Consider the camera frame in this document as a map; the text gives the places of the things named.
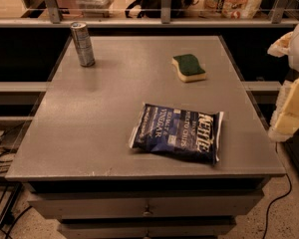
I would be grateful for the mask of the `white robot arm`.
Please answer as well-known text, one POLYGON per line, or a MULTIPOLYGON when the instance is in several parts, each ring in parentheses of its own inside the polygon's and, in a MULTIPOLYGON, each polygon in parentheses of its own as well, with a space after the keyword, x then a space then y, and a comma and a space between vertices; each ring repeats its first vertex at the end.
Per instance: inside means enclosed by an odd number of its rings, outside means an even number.
MULTIPOLYGON (((292 32, 283 35, 273 43, 267 53, 274 57, 288 56, 289 67, 299 73, 299 23, 292 32)), ((280 88, 276 110, 270 120, 268 136, 283 142, 299 129, 299 77, 285 80, 280 88)))

